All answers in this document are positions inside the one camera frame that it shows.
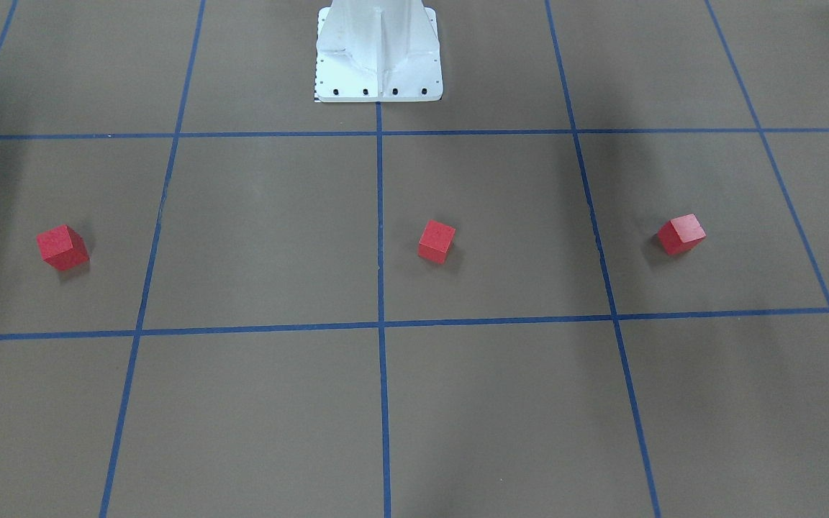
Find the white pedestal column base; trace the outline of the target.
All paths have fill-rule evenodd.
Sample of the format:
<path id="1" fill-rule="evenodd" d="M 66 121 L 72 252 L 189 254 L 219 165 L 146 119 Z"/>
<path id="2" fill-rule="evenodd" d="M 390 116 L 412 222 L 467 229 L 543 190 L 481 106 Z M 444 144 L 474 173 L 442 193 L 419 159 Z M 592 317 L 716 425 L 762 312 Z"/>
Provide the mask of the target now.
<path id="1" fill-rule="evenodd" d="M 421 1 L 333 1 L 318 12 L 314 99 L 439 101 L 437 13 Z"/>

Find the red cube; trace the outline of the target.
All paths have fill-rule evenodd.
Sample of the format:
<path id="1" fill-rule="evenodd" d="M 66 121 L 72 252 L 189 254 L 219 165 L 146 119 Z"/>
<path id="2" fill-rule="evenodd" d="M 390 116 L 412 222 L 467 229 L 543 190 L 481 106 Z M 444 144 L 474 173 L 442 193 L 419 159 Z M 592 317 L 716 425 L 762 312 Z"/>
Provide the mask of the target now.
<path id="1" fill-rule="evenodd" d="M 693 250 L 707 233 L 694 214 L 674 217 L 663 224 L 657 232 L 658 242 L 667 255 L 675 256 Z"/>
<path id="2" fill-rule="evenodd" d="M 82 236 L 68 225 L 59 225 L 37 234 L 36 243 L 42 261 L 57 271 L 71 270 L 90 261 Z"/>
<path id="3" fill-rule="evenodd" d="M 456 235 L 455 227 L 431 219 L 425 224 L 418 240 L 417 255 L 427 261 L 443 265 Z"/>

